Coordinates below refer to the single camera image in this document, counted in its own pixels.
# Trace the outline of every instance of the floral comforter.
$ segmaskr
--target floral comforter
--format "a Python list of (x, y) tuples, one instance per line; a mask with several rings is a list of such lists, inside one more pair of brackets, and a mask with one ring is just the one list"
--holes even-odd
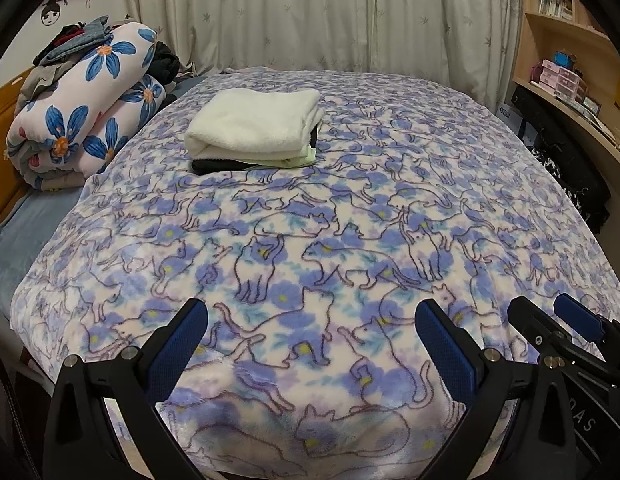
[[(234, 87), (318, 89), (317, 163), (192, 174), (184, 131)], [(551, 312), (561, 292), (620, 320), (620, 285), (567, 196), (469, 97), (399, 75), (238, 73), (192, 89), (88, 181), (11, 320), (54, 378), (69, 352), (141, 345), (197, 296), (208, 331), (158, 405), (197, 466), (397, 479), (462, 413), (415, 306), (435, 298), (480, 345), (533, 360), (506, 308), (526, 295)]]

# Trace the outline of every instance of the black cable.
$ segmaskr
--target black cable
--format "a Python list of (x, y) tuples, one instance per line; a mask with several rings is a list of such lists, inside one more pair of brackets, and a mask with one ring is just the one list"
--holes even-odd
[(39, 475), (39, 471), (35, 466), (34, 460), (32, 459), (32, 455), (30, 453), (30, 447), (28, 445), (28, 440), (26, 439), (26, 434), (23, 429), (23, 415), (21, 414), (21, 409), (17, 402), (17, 396), (12, 387), (12, 383), (10, 382), (10, 377), (8, 376), (8, 372), (5, 369), (4, 362), (1, 360), (0, 356), (0, 381), (1, 385), (4, 389), (5, 398), (8, 401), (8, 406), (10, 407), (10, 414), (12, 415), (12, 421), (14, 422), (14, 427), (17, 430), (17, 437), (19, 439), (19, 443), (21, 444), (21, 449), (23, 449), (23, 453), (26, 457), (26, 461), (28, 462), (28, 466), (32, 470), (32, 475), (35, 480), (41, 480), (41, 476)]

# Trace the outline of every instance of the white wall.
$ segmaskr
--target white wall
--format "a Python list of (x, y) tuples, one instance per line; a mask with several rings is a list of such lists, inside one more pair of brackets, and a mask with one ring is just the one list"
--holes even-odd
[(128, 12), (126, 0), (68, 0), (60, 3), (61, 14), (54, 25), (45, 26), (41, 10), (48, 0), (23, 25), (0, 61), (0, 87), (32, 66), (32, 59), (59, 33), (64, 25), (90, 22), (107, 14), (110, 21), (122, 20)]

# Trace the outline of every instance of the shelf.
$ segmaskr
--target shelf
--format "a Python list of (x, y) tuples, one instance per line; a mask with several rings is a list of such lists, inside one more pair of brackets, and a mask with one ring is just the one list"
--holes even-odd
[(606, 151), (612, 155), (615, 160), (620, 165), (620, 152), (616, 148), (612, 142), (610, 142), (599, 130), (597, 130), (592, 124), (590, 124), (584, 117), (570, 108), (568, 105), (565, 105), (559, 99), (556, 99), (553, 95), (549, 94), (545, 90), (530, 84), (529, 82), (516, 77), (514, 78), (514, 82), (524, 88), (527, 88), (531, 92), (535, 93), (539, 97), (541, 97), (546, 102), (550, 103), (552, 106), (562, 111), (565, 115), (570, 117), (574, 122), (576, 122), (581, 128), (583, 128), (591, 137), (593, 137), (601, 146), (603, 146)]
[(563, 18), (546, 16), (538, 12), (526, 12), (526, 17), (531, 26), (535, 25), (558, 34), (563, 34), (574, 40), (583, 41), (583, 43), (587, 43), (594, 48), (600, 48), (606, 54), (618, 57), (616, 48), (610, 41), (610, 38), (594, 28), (569, 22)]

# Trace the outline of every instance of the blue gripper pad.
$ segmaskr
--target blue gripper pad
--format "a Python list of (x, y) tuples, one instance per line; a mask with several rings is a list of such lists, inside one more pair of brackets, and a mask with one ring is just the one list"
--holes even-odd
[(451, 328), (458, 329), (434, 300), (418, 304), (414, 326), (452, 398), (466, 405), (471, 404), (477, 392), (477, 373), (449, 332)]
[(601, 341), (604, 336), (601, 320), (568, 294), (554, 300), (554, 313), (570, 325), (587, 342)]
[(182, 310), (184, 315), (180, 316), (182, 312), (179, 311), (168, 326), (159, 328), (152, 334), (161, 339), (160, 336), (163, 334), (158, 332), (172, 331), (166, 341), (162, 342), (161, 348), (146, 371), (146, 398), (150, 404), (163, 402), (170, 396), (208, 328), (208, 310), (203, 301), (188, 300)]

